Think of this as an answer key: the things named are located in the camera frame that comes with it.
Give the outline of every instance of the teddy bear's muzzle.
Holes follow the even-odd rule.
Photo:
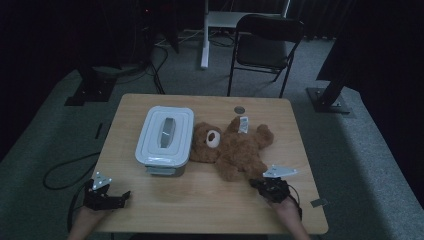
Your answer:
[[[206,145],[210,148],[216,148],[221,141],[221,134],[215,130],[209,130],[208,135],[206,136]]]

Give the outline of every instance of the lid handle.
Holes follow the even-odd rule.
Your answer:
[[[171,145],[175,131],[175,119],[166,118],[162,124],[162,134],[160,136],[160,147],[168,148]]]

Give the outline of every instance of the chair backrest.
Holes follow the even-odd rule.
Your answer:
[[[247,14],[238,21],[236,31],[251,33],[269,40],[298,43],[303,38],[303,23],[283,17]]]

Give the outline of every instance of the black stand base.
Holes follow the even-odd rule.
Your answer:
[[[100,80],[95,89],[82,81],[74,96],[69,97],[65,106],[83,106],[85,102],[107,102],[115,87],[116,79]]]
[[[325,88],[306,88],[316,112],[341,113],[346,115],[351,113],[351,110],[346,107],[341,96],[338,96],[336,101],[334,101],[331,105],[323,104],[320,100],[325,90]]]

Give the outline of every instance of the white container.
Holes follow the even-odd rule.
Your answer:
[[[135,151],[137,161],[154,175],[182,175],[190,156],[193,127],[194,113],[189,108],[151,108]]]

